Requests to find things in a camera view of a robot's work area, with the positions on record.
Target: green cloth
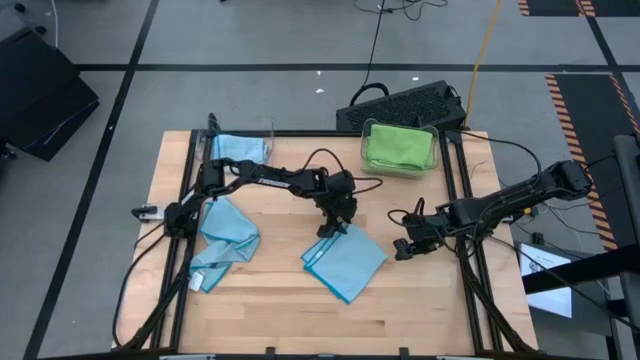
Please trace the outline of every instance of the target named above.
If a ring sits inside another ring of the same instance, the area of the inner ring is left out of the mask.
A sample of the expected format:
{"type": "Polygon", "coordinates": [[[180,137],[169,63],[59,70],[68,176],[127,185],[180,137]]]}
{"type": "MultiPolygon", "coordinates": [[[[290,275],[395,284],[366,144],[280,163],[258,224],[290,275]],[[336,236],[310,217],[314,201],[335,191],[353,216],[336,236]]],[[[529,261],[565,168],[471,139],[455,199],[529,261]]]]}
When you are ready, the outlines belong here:
{"type": "Polygon", "coordinates": [[[374,124],[367,144],[367,162],[373,167],[428,170],[433,167],[433,135],[420,129],[374,124]]]}

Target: black floor stripe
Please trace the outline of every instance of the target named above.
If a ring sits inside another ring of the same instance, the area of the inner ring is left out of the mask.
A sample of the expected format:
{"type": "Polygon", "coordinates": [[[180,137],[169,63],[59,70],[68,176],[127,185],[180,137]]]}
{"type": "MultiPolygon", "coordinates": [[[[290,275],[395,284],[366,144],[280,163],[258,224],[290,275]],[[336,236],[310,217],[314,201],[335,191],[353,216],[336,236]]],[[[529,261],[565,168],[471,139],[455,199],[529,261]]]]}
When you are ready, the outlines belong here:
{"type": "MultiPolygon", "coordinates": [[[[637,0],[590,0],[598,17],[638,17],[637,0]]],[[[527,0],[529,16],[578,16],[576,0],[527,0]]]]}
{"type": "Polygon", "coordinates": [[[638,17],[640,2],[637,0],[591,0],[598,17],[638,17]]]}
{"type": "Polygon", "coordinates": [[[633,96],[631,89],[629,89],[629,85],[627,85],[627,81],[622,74],[622,72],[629,71],[625,70],[624,66],[618,65],[618,62],[613,56],[613,52],[611,51],[611,48],[609,47],[609,44],[607,43],[607,40],[605,39],[604,34],[602,33],[602,29],[600,29],[600,25],[598,25],[598,21],[596,20],[596,18],[588,17],[587,21],[589,23],[591,31],[593,32],[593,36],[596,38],[596,42],[600,47],[600,51],[602,51],[602,55],[607,61],[607,65],[611,67],[611,73],[616,78],[616,80],[618,80],[618,83],[622,87],[624,95],[627,97],[627,100],[629,100],[629,105],[631,106],[633,115],[636,119],[640,119],[640,109],[638,109],[638,103],[636,102],[635,97],[633,96]]]}
{"type": "Polygon", "coordinates": [[[578,16],[576,0],[527,0],[529,16],[578,16]]]}
{"type": "MultiPolygon", "coordinates": [[[[613,154],[615,135],[634,133],[609,75],[560,74],[555,78],[587,164],[613,154]]],[[[613,158],[591,166],[589,172],[599,194],[622,186],[613,158]]],[[[600,203],[611,230],[600,228],[611,232],[618,246],[634,242],[635,233],[624,191],[601,197],[600,203]]]]}
{"type": "Polygon", "coordinates": [[[96,157],[91,165],[89,178],[85,184],[82,197],[80,198],[80,203],[78,204],[78,208],[76,209],[76,213],[73,217],[73,222],[71,223],[71,228],[69,229],[67,239],[64,243],[64,247],[62,248],[62,254],[60,255],[60,259],[56,265],[53,278],[49,284],[44,302],[40,308],[40,312],[38,313],[27,348],[25,349],[24,359],[35,359],[38,357],[38,353],[40,352],[42,342],[47,333],[47,328],[49,327],[49,322],[51,321],[51,316],[53,315],[53,311],[60,296],[60,290],[62,289],[64,279],[67,275],[67,271],[69,270],[73,253],[76,249],[76,245],[78,244],[80,232],[82,231],[87,211],[91,205],[91,200],[98,184],[98,179],[100,178],[100,172],[102,171],[104,161],[109,151],[109,145],[113,139],[116,125],[118,124],[122,108],[127,98],[127,93],[129,92],[129,87],[131,86],[131,81],[133,80],[135,65],[138,64],[138,61],[140,60],[142,48],[149,34],[149,29],[151,27],[153,17],[155,16],[158,2],[159,0],[152,0],[149,4],[149,8],[147,9],[147,14],[144,18],[144,22],[140,29],[140,33],[138,34],[133,53],[131,54],[129,64],[127,66],[127,72],[125,73],[120,89],[118,90],[118,95],[116,96],[113,109],[111,110],[111,115],[109,115],[107,125],[104,133],[102,134],[102,139],[100,140],[96,157]]]}
{"type": "MultiPolygon", "coordinates": [[[[473,64],[373,64],[373,71],[442,71],[471,72],[473,64]]],[[[76,64],[79,71],[126,71],[125,64],[76,64]]],[[[620,71],[640,72],[640,65],[620,65],[620,71]]],[[[135,71],[181,72],[250,72],[250,71],[365,71],[367,64],[140,64],[135,71]]],[[[544,72],[544,73],[593,73],[611,72],[609,65],[549,65],[549,64],[487,64],[480,65],[480,72],[544,72]]]]}

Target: black stand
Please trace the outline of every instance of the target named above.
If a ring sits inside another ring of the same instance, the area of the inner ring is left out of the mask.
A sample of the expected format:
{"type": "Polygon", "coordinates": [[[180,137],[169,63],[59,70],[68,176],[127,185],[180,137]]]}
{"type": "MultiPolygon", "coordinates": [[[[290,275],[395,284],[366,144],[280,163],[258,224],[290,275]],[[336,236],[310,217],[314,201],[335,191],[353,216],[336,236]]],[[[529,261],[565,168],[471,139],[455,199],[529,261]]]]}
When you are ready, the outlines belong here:
{"type": "MultiPolygon", "coordinates": [[[[553,268],[553,272],[571,285],[620,276],[624,299],[608,301],[614,313],[629,317],[632,324],[640,325],[640,143],[635,136],[616,136],[613,140],[620,175],[624,184],[635,239],[620,239],[626,246],[607,253],[553,268]]],[[[563,287],[548,272],[537,272],[522,278],[527,294],[563,287]]],[[[615,344],[607,338],[610,353],[615,344]]],[[[636,354],[640,354],[640,335],[633,334],[636,354]]]]}

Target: orange and black hazard tape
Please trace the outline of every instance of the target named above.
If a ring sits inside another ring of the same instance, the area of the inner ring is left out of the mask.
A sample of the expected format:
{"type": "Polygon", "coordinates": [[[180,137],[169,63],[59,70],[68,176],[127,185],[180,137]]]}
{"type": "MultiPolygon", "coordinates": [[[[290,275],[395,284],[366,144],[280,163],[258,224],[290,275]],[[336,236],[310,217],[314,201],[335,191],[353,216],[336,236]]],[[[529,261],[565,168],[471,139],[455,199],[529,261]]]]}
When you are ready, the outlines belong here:
{"type": "Polygon", "coordinates": [[[613,75],[609,75],[609,78],[611,79],[611,82],[613,82],[613,87],[616,88],[616,92],[618,93],[618,97],[622,102],[622,106],[629,116],[629,121],[631,121],[631,125],[633,125],[633,130],[637,135],[640,135],[640,127],[638,126],[638,121],[636,120],[636,117],[633,116],[633,111],[631,111],[631,106],[629,106],[629,101],[627,100],[627,96],[624,94],[624,91],[622,91],[620,83],[613,75]]]}
{"type": "Polygon", "coordinates": [[[518,0],[518,7],[520,8],[520,14],[529,16],[529,4],[527,0],[518,0]]]}
{"type": "Polygon", "coordinates": [[[545,77],[547,79],[549,92],[551,92],[553,105],[555,106],[556,112],[558,113],[558,120],[560,121],[562,132],[564,133],[564,137],[567,140],[567,145],[569,145],[569,152],[571,153],[571,157],[582,165],[585,173],[589,177],[589,180],[591,180],[591,191],[589,191],[589,194],[587,195],[587,200],[589,201],[591,215],[593,216],[593,221],[596,225],[596,229],[598,230],[598,235],[600,235],[600,240],[602,240],[602,245],[609,250],[617,249],[618,246],[616,245],[615,238],[613,237],[613,233],[611,232],[611,227],[609,226],[607,215],[604,213],[602,203],[600,203],[600,196],[598,195],[598,191],[593,182],[593,177],[591,176],[591,174],[589,173],[589,169],[587,168],[584,153],[582,152],[582,147],[580,146],[580,141],[578,140],[578,136],[574,131],[573,123],[571,122],[571,117],[569,116],[569,111],[567,110],[567,105],[564,102],[562,93],[560,93],[560,88],[558,87],[556,77],[552,74],[547,74],[545,75],[545,77]]]}
{"type": "Polygon", "coordinates": [[[593,7],[591,0],[576,0],[579,16],[596,16],[596,9],[593,7]]]}

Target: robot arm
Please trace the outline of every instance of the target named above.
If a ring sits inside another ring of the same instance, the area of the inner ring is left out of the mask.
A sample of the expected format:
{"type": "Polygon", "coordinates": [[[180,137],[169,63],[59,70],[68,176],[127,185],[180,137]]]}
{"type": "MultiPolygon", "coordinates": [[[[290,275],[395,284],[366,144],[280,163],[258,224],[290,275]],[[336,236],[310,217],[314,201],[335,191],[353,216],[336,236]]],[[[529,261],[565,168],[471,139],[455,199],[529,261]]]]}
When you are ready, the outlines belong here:
{"type": "Polygon", "coordinates": [[[423,215],[424,201],[402,218],[409,239],[393,242],[396,260],[409,260],[442,246],[452,235],[484,237],[510,215],[551,198],[575,200],[585,197],[591,181],[575,161],[559,161],[540,174],[482,198],[458,199],[436,207],[434,215],[423,215]]]}
{"type": "Polygon", "coordinates": [[[250,160],[209,160],[200,166],[190,195],[166,208],[164,218],[167,234],[174,237],[195,234],[197,217],[194,214],[206,199],[215,200],[246,184],[281,188],[297,197],[313,199],[316,207],[327,217],[326,223],[318,229],[319,237],[331,237],[336,231],[345,233],[341,223],[350,223],[357,209],[357,200],[353,197],[355,182],[347,170],[329,175],[324,167],[289,171],[256,164],[250,160]],[[226,166],[237,176],[228,185],[225,184],[226,166]]]}

